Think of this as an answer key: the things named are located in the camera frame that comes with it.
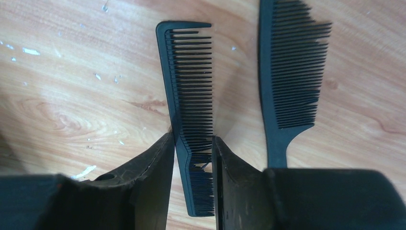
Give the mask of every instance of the wooden surface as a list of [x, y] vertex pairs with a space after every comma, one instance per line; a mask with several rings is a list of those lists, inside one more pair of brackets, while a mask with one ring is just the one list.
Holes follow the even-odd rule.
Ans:
[[[305, 2], [334, 24], [316, 126], [291, 143], [289, 166], [377, 169], [405, 198], [406, 1]], [[107, 12], [104, 4], [0, 0], [1, 174], [73, 176], [95, 165], [79, 178], [94, 179], [163, 135], [170, 122], [155, 37], [163, 20], [213, 24], [215, 133], [262, 170], [259, 1], [109, 0]], [[168, 229], [214, 223], [187, 216], [176, 163]]]

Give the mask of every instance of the black comb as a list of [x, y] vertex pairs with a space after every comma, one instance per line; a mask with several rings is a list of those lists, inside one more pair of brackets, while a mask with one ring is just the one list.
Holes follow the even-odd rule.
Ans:
[[199, 22], [161, 22], [159, 55], [188, 213], [214, 216], [211, 163], [213, 136], [211, 37], [198, 36]]
[[316, 23], [300, 0], [261, 0], [259, 90], [268, 167], [286, 168], [286, 149], [316, 118], [331, 23]]

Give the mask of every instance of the wood grain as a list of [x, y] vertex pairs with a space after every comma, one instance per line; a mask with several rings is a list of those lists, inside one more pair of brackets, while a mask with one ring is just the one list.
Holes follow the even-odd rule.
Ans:
[[[334, 24], [316, 126], [291, 143], [289, 166], [376, 169], [406, 198], [406, 1], [305, 2]], [[0, 0], [0, 173], [72, 176], [96, 165], [81, 178], [94, 179], [165, 133], [163, 20], [213, 24], [215, 133], [266, 167], [259, 1], [109, 0], [107, 12], [105, 3]], [[187, 216], [176, 162], [168, 229], [214, 228], [214, 218]]]

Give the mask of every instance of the wooden table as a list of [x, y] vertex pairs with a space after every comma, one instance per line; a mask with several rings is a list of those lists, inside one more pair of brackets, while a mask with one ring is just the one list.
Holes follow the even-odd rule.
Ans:
[[[291, 143], [289, 166], [376, 169], [406, 198], [406, 1], [305, 2], [334, 24], [316, 126]], [[163, 20], [213, 24], [215, 134], [262, 170], [258, 5], [1, 0], [1, 174], [94, 179], [167, 132], [155, 37]], [[168, 229], [214, 223], [188, 217], [176, 162]]]

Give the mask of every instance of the paint chip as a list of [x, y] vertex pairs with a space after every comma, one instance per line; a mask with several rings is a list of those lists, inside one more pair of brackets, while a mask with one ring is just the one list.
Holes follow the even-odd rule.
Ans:
[[31, 54], [31, 55], [41, 55], [38, 51], [34, 49], [27, 49], [23, 47], [23, 52], [26, 54]]
[[107, 8], [107, 5], [104, 4], [104, 5], [101, 7], [101, 10], [104, 11], [104, 12], [108, 12], [108, 11], [109, 11], [109, 8]]
[[71, 176], [70, 178], [72, 178], [72, 179], [78, 179], [78, 178], [80, 178], [80, 177], [84, 177], [84, 176], [86, 176], [87, 174], [89, 174], [91, 171], [93, 171], [96, 167], [97, 167], [96, 165], [89, 166], [89, 167], [87, 167], [83, 172], [79, 173], [79, 174], [76, 175], [76, 176]]

